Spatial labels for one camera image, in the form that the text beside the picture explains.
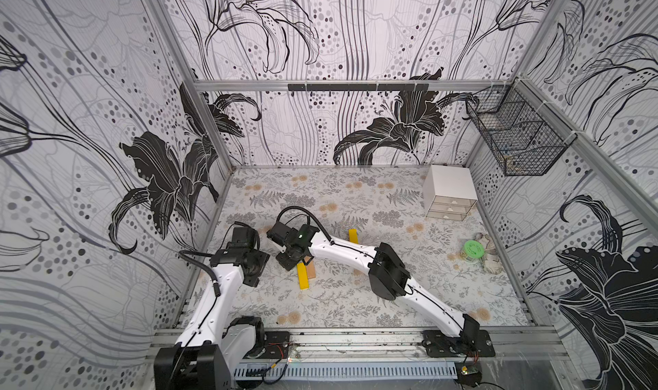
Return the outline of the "yellow block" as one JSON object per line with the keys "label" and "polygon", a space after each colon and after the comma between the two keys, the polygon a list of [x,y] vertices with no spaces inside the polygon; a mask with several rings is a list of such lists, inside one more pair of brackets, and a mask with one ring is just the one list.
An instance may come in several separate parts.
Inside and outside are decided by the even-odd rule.
{"label": "yellow block", "polygon": [[309,278],[307,267],[303,263],[296,265],[299,288],[303,291],[309,289]]}
{"label": "yellow block", "polygon": [[358,244],[359,243],[359,237],[358,237],[358,232],[356,229],[350,229],[348,231],[348,237],[349,241],[353,244]]}

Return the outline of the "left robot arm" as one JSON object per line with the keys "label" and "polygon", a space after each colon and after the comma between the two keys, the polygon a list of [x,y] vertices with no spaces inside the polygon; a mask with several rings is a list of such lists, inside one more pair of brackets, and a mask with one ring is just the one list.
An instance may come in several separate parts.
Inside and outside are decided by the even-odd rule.
{"label": "left robot arm", "polygon": [[[231,389],[234,371],[245,356],[260,352],[263,323],[257,316],[228,321],[242,285],[256,287],[269,255],[260,250],[257,230],[243,223],[230,226],[231,240],[210,255],[179,251],[178,256],[206,273],[210,280],[183,333],[154,360],[157,389]],[[197,258],[207,257],[209,263]]]}

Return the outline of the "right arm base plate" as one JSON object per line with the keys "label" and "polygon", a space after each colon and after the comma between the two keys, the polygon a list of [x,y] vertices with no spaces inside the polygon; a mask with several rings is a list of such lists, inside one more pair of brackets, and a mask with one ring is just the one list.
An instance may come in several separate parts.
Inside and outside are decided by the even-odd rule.
{"label": "right arm base plate", "polygon": [[421,345],[428,357],[494,357],[493,341],[488,331],[466,333],[464,337],[448,337],[440,330],[423,330]]}

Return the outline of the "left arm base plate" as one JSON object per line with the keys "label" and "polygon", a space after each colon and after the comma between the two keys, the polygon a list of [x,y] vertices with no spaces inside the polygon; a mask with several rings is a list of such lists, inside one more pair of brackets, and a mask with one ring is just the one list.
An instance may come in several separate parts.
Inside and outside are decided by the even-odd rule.
{"label": "left arm base plate", "polygon": [[285,359],[291,349],[291,333],[289,331],[265,331],[262,337],[256,339],[255,347],[245,355],[246,359]]}

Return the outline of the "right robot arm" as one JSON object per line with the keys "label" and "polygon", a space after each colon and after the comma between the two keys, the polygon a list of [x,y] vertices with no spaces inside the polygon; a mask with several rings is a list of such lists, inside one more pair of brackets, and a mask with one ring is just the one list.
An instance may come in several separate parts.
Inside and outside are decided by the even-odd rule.
{"label": "right robot arm", "polygon": [[284,208],[267,238],[279,247],[276,260],[286,270],[320,258],[366,273],[377,297],[406,304],[432,321],[455,351],[476,353],[479,322],[422,287],[390,244],[367,246],[334,237],[315,215],[299,206]]}

